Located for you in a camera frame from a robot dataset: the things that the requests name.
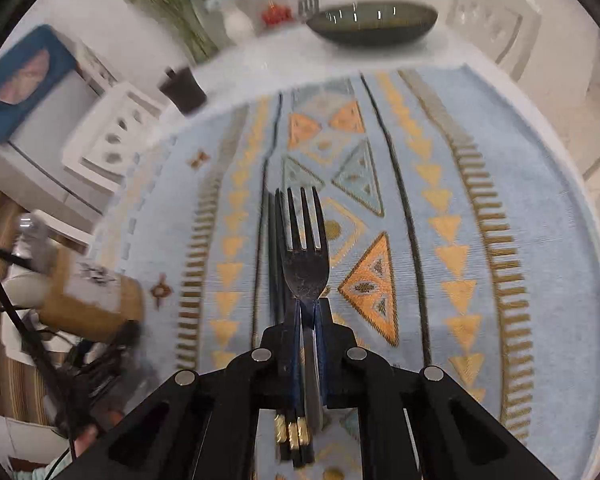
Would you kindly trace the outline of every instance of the dark green bowl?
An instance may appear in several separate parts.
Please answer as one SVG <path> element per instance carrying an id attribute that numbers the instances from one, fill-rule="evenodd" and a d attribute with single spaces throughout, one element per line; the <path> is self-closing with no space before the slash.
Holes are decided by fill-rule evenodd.
<path id="1" fill-rule="evenodd" d="M 367 0 L 321 10 L 306 24 L 333 43 L 373 47 L 415 41 L 431 30 L 437 18 L 437 10 L 424 4 Z"/>

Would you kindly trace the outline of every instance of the triangle pattern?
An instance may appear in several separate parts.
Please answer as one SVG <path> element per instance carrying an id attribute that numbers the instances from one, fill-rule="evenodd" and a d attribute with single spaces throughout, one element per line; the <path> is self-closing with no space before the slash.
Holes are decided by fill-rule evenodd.
<path id="1" fill-rule="evenodd" d="M 484 362 L 484 354 L 453 356 L 449 358 L 449 362 L 451 362 L 456 372 L 458 372 L 460 380 L 464 385 L 470 388 L 474 385 L 475 378 L 480 372 L 480 368 Z"/>
<path id="2" fill-rule="evenodd" d="M 227 236 L 222 239 L 222 252 L 227 260 L 233 260 L 246 238 L 244 236 Z"/>
<path id="3" fill-rule="evenodd" d="M 216 334 L 216 339 L 220 344 L 220 348 L 226 348 L 229 343 L 229 339 L 231 339 L 235 332 L 238 330 L 238 322 L 237 321 L 228 321 L 226 319 L 212 319 L 209 321 L 211 328 L 214 330 L 214 334 Z"/>
<path id="4" fill-rule="evenodd" d="M 448 189 L 423 189 L 422 196 L 433 206 L 433 209 L 444 214 L 453 194 Z"/>
<path id="5" fill-rule="evenodd" d="M 484 388 L 469 388 L 466 392 L 469 395 L 471 395 L 475 400 L 482 403 L 482 400 L 484 399 L 484 394 L 486 393 L 486 391 L 487 390 L 485 390 Z"/>
<path id="6" fill-rule="evenodd" d="M 405 131 L 410 134 L 410 136 L 417 138 L 422 137 L 422 128 L 420 128 L 418 123 L 413 119 L 400 118 L 400 126 L 402 126 Z"/>
<path id="7" fill-rule="evenodd" d="M 442 175 L 442 168 L 437 164 L 417 164 L 416 171 L 431 187 L 438 185 L 438 181 Z"/>
<path id="8" fill-rule="evenodd" d="M 449 269 L 456 278 L 462 278 L 462 272 L 464 271 L 468 252 L 468 245 L 436 247 L 436 256 L 445 263 L 446 268 Z"/>
<path id="9" fill-rule="evenodd" d="M 226 368 L 235 357 L 235 353 L 225 352 L 224 350 L 213 350 L 211 352 L 211 357 L 214 360 L 214 366 L 216 368 Z"/>
<path id="10" fill-rule="evenodd" d="M 311 186 L 315 186 L 315 189 L 320 191 L 324 187 L 324 181 L 294 158 L 286 156 L 282 161 L 282 186 L 283 189 L 287 187 L 311 189 Z"/>
<path id="11" fill-rule="evenodd" d="M 238 160 L 238 167 L 239 168 L 248 168 L 250 167 L 251 164 L 253 164 L 253 161 L 255 160 L 256 156 L 260 153 L 260 150 L 256 149 L 256 148 L 249 148 L 248 150 L 244 150 L 242 152 L 242 155 L 240 156 L 240 160 Z"/>
<path id="12" fill-rule="evenodd" d="M 329 126 L 341 132 L 365 133 L 365 125 L 362 123 L 358 101 L 351 101 L 334 113 L 329 121 Z"/>
<path id="13" fill-rule="evenodd" d="M 460 215 L 444 215 L 429 218 L 429 224 L 442 237 L 443 240 L 452 244 L 456 241 L 456 231 L 460 225 Z"/>
<path id="14" fill-rule="evenodd" d="M 338 291 L 390 345 L 398 346 L 394 270 L 386 232 L 366 250 Z"/>
<path id="15" fill-rule="evenodd" d="M 482 316 L 467 314 L 466 316 L 450 317 L 445 319 L 446 325 L 465 352 L 471 350 L 478 335 Z"/>
<path id="16" fill-rule="evenodd" d="M 222 317 L 229 317 L 241 295 L 241 292 L 216 292 L 216 307 Z"/>
<path id="17" fill-rule="evenodd" d="M 321 166 L 330 166 L 347 147 L 350 138 L 347 134 L 323 132 L 311 142 L 302 145 L 299 151 Z"/>
<path id="18" fill-rule="evenodd" d="M 240 225 L 242 222 L 245 222 L 247 218 L 249 218 L 249 213 L 246 211 L 235 211 L 224 217 L 224 223 L 229 229 L 229 232 L 233 235 L 238 232 Z"/>
<path id="19" fill-rule="evenodd" d="M 229 204 L 234 210 L 242 209 L 244 201 L 249 197 L 248 191 L 238 190 L 229 193 Z"/>
<path id="20" fill-rule="evenodd" d="M 249 169 L 246 168 L 244 170 L 234 171 L 234 174 L 231 176 L 231 180 L 234 182 L 234 186 L 237 188 L 241 188 L 242 184 L 244 184 L 249 179 Z"/>
<path id="21" fill-rule="evenodd" d="M 289 114 L 288 150 L 297 148 L 306 140 L 313 139 L 320 132 L 320 124 L 302 114 Z"/>
<path id="22" fill-rule="evenodd" d="M 368 140 L 363 140 L 353 149 L 332 182 L 377 216 L 384 216 L 376 167 Z"/>
<path id="23" fill-rule="evenodd" d="M 409 139 L 407 145 L 425 162 L 431 157 L 431 139 Z"/>
<path id="24" fill-rule="evenodd" d="M 455 280 L 442 282 L 442 289 L 451 300 L 451 304 L 460 314 L 465 314 L 474 295 L 475 280 Z"/>
<path id="25" fill-rule="evenodd" d="M 218 275 L 224 288 L 231 288 L 238 274 L 242 271 L 242 263 L 238 264 L 216 264 Z"/>

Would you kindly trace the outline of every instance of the fork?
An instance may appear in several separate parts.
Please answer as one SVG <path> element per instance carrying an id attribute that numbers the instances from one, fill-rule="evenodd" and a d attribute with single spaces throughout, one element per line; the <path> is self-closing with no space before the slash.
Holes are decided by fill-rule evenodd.
<path id="1" fill-rule="evenodd" d="M 309 206 L 306 201 L 304 188 L 300 189 L 302 201 L 302 219 L 304 222 L 304 238 L 306 248 L 300 244 L 298 218 L 291 188 L 287 188 L 289 221 L 291 224 L 291 249 L 286 244 L 285 227 L 282 216 L 283 197 L 280 190 L 276 191 L 276 235 L 282 255 L 282 269 L 286 284 L 300 303 L 302 320 L 302 348 L 304 360 L 301 360 L 304 383 L 304 405 L 306 421 L 313 434 L 322 429 L 322 402 L 320 400 L 320 384 L 318 379 L 318 359 L 314 335 L 314 310 L 319 308 L 317 303 L 320 294 L 329 279 L 329 247 L 324 228 L 322 207 L 315 187 L 314 195 L 315 216 L 318 224 L 320 248 L 316 248 L 314 232 L 311 226 Z"/>
<path id="2" fill-rule="evenodd" d="M 301 187 L 300 197 L 302 200 L 304 238 L 306 239 L 305 249 L 300 245 L 300 230 L 298 228 L 298 218 L 296 217 L 296 207 L 291 188 L 289 187 L 286 190 L 291 224 L 290 249 L 286 244 L 285 227 L 282 219 L 282 193 L 280 190 L 276 191 L 276 233 L 278 236 L 278 246 L 282 252 L 282 268 L 285 273 L 285 281 L 296 295 L 296 298 L 304 304 L 306 309 L 310 308 L 311 310 L 314 301 L 320 297 L 329 280 L 329 247 L 327 245 L 327 234 L 324 229 L 322 207 L 320 206 L 320 198 L 315 187 L 312 187 L 312 191 L 314 194 L 315 217 L 318 224 L 320 248 L 316 248 L 315 246 L 314 232 L 311 227 L 311 217 L 309 216 L 309 206 L 306 201 L 304 187 Z"/>

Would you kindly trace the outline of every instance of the white chair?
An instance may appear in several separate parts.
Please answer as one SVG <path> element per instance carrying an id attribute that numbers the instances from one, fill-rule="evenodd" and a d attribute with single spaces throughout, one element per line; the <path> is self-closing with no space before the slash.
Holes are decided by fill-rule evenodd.
<path id="1" fill-rule="evenodd" d="M 538 37 L 533 0 L 452 0 L 446 24 L 518 81 Z"/>
<path id="2" fill-rule="evenodd" d="M 43 219 L 51 231 L 62 235 L 77 244 L 88 247 L 93 241 L 93 235 L 80 231 L 75 227 L 71 227 L 45 212 L 34 211 L 33 214 Z M 21 239 L 16 243 L 14 254 L 23 258 L 29 257 L 26 245 Z M 33 308 L 42 304 L 48 287 L 48 277 L 33 272 L 32 270 L 11 266 L 7 271 L 7 277 L 2 282 L 2 285 L 14 304 Z M 27 312 L 28 310 L 19 310 L 18 314 L 22 317 Z M 39 325 L 36 328 L 41 329 L 44 328 L 44 326 Z M 4 352 L 8 358 L 33 366 L 33 362 L 29 355 L 22 351 L 22 341 L 18 330 L 4 312 L 2 313 L 2 319 L 0 320 L 0 340 L 2 341 Z M 73 334 L 58 332 L 58 335 L 45 341 L 45 347 L 50 352 L 66 353 L 70 350 L 71 346 L 78 341 L 79 338 Z"/>
<path id="3" fill-rule="evenodd" d="M 136 153 L 144 150 L 162 105 L 123 81 L 107 89 L 62 149 L 62 164 L 91 184 L 115 192 Z"/>

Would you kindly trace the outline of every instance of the chair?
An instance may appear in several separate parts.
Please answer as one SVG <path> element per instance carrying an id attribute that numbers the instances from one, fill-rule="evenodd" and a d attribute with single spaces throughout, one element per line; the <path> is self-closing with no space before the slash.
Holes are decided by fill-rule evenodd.
<path id="1" fill-rule="evenodd" d="M 452 0 L 446 24 L 518 81 L 538 37 L 533 0 Z"/>
<path id="2" fill-rule="evenodd" d="M 137 153 L 144 151 L 162 105 L 123 81 L 106 89 L 62 148 L 62 164 L 114 193 Z"/>

